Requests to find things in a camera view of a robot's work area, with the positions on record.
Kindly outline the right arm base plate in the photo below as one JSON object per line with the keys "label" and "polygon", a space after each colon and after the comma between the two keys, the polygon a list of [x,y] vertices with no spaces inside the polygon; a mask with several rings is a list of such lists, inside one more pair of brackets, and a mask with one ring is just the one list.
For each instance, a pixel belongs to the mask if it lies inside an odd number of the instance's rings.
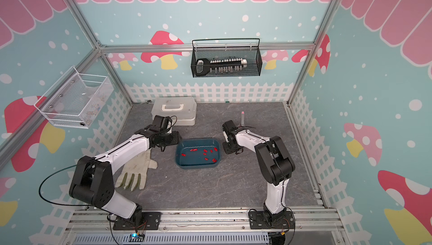
{"label": "right arm base plate", "polygon": [[247,213],[251,229],[283,229],[295,228],[295,219],[291,211],[283,209],[279,213],[272,214],[269,210],[257,211],[250,209]]}

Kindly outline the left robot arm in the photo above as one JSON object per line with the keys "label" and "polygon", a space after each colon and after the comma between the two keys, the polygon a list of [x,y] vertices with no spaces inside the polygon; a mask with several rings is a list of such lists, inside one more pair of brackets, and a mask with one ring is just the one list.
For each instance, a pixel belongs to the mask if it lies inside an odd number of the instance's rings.
{"label": "left robot arm", "polygon": [[115,191],[113,176],[116,171],[140,153],[160,144],[177,145],[180,133],[152,133],[139,131],[128,140],[95,157],[84,156],[76,166],[69,195],[98,209],[124,219],[135,216],[138,204]]}

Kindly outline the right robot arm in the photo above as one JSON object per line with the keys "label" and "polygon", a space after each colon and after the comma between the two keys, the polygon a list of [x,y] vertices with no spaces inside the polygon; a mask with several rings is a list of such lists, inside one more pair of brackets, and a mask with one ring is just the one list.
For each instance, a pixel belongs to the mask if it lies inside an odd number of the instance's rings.
{"label": "right robot arm", "polygon": [[256,154],[258,165],[267,182],[267,197],[264,212],[269,216],[282,215],[286,211],[285,197],[287,186],[295,163],[279,136],[272,138],[260,136],[246,127],[237,127],[232,120],[222,125],[226,154],[238,153],[244,149]]}

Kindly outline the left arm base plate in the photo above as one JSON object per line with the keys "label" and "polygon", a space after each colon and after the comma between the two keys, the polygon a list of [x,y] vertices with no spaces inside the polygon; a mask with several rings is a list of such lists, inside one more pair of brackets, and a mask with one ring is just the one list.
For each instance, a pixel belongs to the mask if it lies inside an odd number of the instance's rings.
{"label": "left arm base plate", "polygon": [[112,227],[114,230],[158,230],[161,212],[139,212],[130,219],[117,217]]}

